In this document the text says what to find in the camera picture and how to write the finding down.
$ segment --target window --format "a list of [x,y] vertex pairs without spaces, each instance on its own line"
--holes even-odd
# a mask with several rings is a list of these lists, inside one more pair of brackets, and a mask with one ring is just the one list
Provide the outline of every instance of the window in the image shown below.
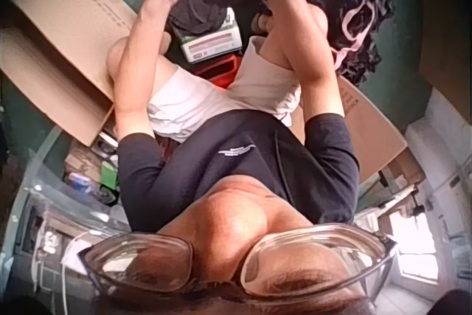
[[437,280],[438,267],[433,235],[425,213],[404,218],[400,212],[390,215],[393,235],[398,242],[401,274]]

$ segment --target white cable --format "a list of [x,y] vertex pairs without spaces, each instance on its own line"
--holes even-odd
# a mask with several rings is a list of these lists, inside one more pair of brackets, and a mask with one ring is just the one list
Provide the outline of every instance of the white cable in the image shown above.
[[61,272],[61,277],[62,277],[62,304],[63,304],[63,307],[64,307],[64,315],[69,315],[69,311],[68,311],[68,308],[67,308],[67,294],[66,294],[66,262],[65,262],[65,258],[67,256],[67,254],[69,253],[70,248],[75,243],[75,241],[77,241],[80,238],[84,237],[88,233],[93,234],[92,232],[94,232],[94,230],[89,230],[87,232],[83,232],[83,233],[79,234],[78,236],[76,236],[75,238],[73,238],[71,240],[71,242],[69,243],[69,245],[67,245],[66,251],[64,252],[64,256],[63,256],[63,259],[62,259],[62,272]]
[[38,264],[39,261],[36,260],[38,257],[38,250],[39,246],[41,245],[41,241],[44,237],[44,232],[46,231],[46,218],[43,219],[41,226],[38,230],[38,235],[36,236],[35,248],[32,252],[32,259],[31,259],[31,279],[32,279],[32,292],[36,293],[38,290]]

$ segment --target sleeve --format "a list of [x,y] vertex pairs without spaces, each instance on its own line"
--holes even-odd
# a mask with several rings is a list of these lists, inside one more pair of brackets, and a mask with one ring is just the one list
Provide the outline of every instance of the sleeve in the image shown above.
[[132,229],[141,224],[146,196],[164,166],[162,149],[148,134],[135,133],[118,145],[118,181],[120,197]]
[[360,168],[343,116],[315,116],[306,123],[305,135],[305,147],[320,164],[329,181],[326,210],[332,212],[327,212],[320,222],[352,222]]

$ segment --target cardboard sheet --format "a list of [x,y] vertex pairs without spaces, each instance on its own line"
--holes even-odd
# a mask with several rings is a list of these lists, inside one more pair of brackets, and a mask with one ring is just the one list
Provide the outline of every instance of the cardboard sheet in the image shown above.
[[386,167],[406,147],[398,129],[353,84],[341,77],[339,91],[355,153],[361,165],[361,183]]
[[11,0],[48,41],[110,100],[105,59],[129,35],[136,13],[123,0]]
[[112,102],[60,54],[16,28],[0,32],[0,67],[21,92],[63,130],[91,145]]

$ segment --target eyeglass frame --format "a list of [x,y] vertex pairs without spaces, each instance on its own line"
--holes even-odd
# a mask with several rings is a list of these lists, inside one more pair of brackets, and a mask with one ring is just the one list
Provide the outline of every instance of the eyeglass frame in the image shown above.
[[[210,282],[202,283],[193,274],[193,269],[194,269],[193,264],[195,261],[195,251],[194,251],[193,245],[184,239],[177,238],[174,236],[169,236],[169,235],[158,235],[154,233],[144,233],[144,232],[131,232],[127,234],[121,234],[121,235],[117,235],[109,239],[105,239],[96,245],[90,246],[82,250],[81,252],[79,252],[77,256],[80,262],[85,267],[88,274],[88,278],[93,282],[94,286],[98,290],[102,288],[100,285],[99,278],[103,278],[110,284],[115,285],[116,287],[129,288],[129,289],[133,289],[134,291],[140,291],[143,294],[149,294],[150,297],[156,298],[159,300],[177,300],[177,299],[195,300],[195,299],[201,299],[201,298],[206,298],[206,299],[221,298],[223,300],[245,303],[248,305],[293,304],[297,302],[303,302],[309,299],[314,299],[316,297],[322,297],[331,292],[342,290],[343,288],[349,287],[357,282],[362,283],[362,281],[365,280],[366,277],[370,276],[372,273],[379,270],[382,266],[385,266],[386,269],[382,271],[383,277],[381,277],[380,279],[377,279],[375,282],[375,286],[374,286],[374,289],[376,290],[375,293],[369,297],[371,301],[374,301],[375,298],[378,296],[378,293],[380,292],[381,287],[386,280],[386,277],[388,276],[389,270],[392,267],[393,261],[395,259],[395,255],[397,253],[397,247],[398,247],[397,242],[391,239],[388,235],[380,235],[378,233],[368,232],[357,226],[353,226],[349,224],[341,224],[341,223],[317,224],[310,227],[293,229],[293,230],[290,230],[289,232],[294,232],[297,230],[299,231],[306,230],[308,232],[309,230],[312,230],[313,228],[320,227],[320,226],[341,226],[344,228],[348,228],[351,231],[360,232],[361,234],[374,237],[384,247],[385,255],[377,263],[373,263],[371,266],[365,268],[362,272],[359,272],[359,274],[357,274],[356,276],[349,277],[346,280],[342,280],[332,285],[329,285],[327,288],[323,288],[322,290],[312,291],[305,294],[295,294],[295,295],[291,294],[291,295],[282,295],[282,296],[281,295],[260,296],[260,295],[250,294],[247,291],[247,289],[245,289],[243,285],[241,284],[240,277],[238,277],[237,280],[232,280],[230,282],[225,282],[225,283],[210,283]],[[274,233],[274,234],[269,234],[269,235],[280,235],[280,234],[283,234],[283,233]],[[189,248],[189,251],[191,252],[192,263],[190,265],[189,278],[186,281],[186,283],[182,287],[180,287],[180,289],[178,289],[177,291],[169,291],[169,292],[154,291],[150,289],[141,288],[136,285],[125,284],[119,280],[115,280],[114,278],[109,277],[107,274],[99,274],[86,261],[86,255],[95,246],[100,245],[101,243],[110,242],[110,240],[126,237],[127,235],[146,235],[146,236],[152,236],[152,237],[170,238],[173,240],[178,240],[184,243],[185,245],[187,245],[187,247]],[[241,264],[244,264],[246,262],[249,254],[251,254],[251,252],[261,242],[263,242],[265,238],[269,235],[265,235],[263,238],[258,240],[258,242],[256,242],[250,248],[248,253],[246,253],[245,257],[243,257],[243,259],[241,260]]]

